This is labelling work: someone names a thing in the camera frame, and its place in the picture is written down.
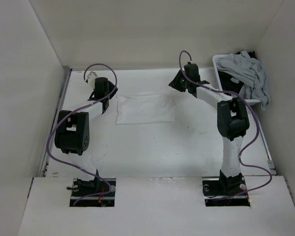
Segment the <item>white tank top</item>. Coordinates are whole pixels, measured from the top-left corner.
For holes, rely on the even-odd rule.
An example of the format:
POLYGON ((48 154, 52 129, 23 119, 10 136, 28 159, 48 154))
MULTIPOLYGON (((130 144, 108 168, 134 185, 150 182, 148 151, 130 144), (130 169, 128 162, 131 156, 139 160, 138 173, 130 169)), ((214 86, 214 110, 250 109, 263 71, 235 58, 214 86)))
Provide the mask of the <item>white tank top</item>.
POLYGON ((117 125, 175 121, 175 102, 167 91, 120 93, 117 95, 117 125))

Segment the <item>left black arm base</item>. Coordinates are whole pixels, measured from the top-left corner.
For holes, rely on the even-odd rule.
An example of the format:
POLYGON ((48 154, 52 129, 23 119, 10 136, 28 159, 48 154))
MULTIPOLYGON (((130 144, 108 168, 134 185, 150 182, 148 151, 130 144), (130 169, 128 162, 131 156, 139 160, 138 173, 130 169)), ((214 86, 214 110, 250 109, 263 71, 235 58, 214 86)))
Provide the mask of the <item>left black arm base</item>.
POLYGON ((108 185, 97 178, 85 181, 74 179, 71 187, 66 189, 71 192, 70 207, 114 207, 116 194, 116 179, 106 179, 112 186, 110 193, 108 185))

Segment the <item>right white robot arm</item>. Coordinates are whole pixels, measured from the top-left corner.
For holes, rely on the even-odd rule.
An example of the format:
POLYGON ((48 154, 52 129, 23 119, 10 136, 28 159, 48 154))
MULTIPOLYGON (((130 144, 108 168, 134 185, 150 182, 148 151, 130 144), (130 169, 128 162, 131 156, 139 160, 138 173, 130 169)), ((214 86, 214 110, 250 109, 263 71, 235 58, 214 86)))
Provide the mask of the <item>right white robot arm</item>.
POLYGON ((239 151, 250 123, 243 101, 224 93, 215 92, 209 82, 201 81, 199 68, 188 62, 169 86, 180 92, 189 92, 217 110, 217 129, 223 139, 223 162, 218 180, 204 180, 203 193, 206 197, 230 196, 244 184, 239 151))

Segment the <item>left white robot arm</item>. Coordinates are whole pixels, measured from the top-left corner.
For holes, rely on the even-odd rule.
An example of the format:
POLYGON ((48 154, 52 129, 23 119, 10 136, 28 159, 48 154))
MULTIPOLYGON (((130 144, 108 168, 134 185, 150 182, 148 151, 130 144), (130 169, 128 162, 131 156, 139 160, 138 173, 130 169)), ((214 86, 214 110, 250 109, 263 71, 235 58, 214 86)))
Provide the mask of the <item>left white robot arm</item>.
POLYGON ((106 77, 94 79, 88 104, 75 110, 61 110, 52 131, 54 145, 64 154, 81 156, 90 143, 90 120, 103 115, 118 88, 106 77))

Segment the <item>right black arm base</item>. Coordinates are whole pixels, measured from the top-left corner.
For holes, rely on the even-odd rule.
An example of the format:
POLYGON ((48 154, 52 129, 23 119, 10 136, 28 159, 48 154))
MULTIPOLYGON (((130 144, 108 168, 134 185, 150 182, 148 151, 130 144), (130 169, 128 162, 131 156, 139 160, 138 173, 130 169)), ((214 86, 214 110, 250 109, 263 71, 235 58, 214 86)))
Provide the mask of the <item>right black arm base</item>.
POLYGON ((249 207, 249 197, 245 180, 240 173, 235 177, 226 177, 221 171, 219 178, 204 178, 203 195, 207 207, 249 207))

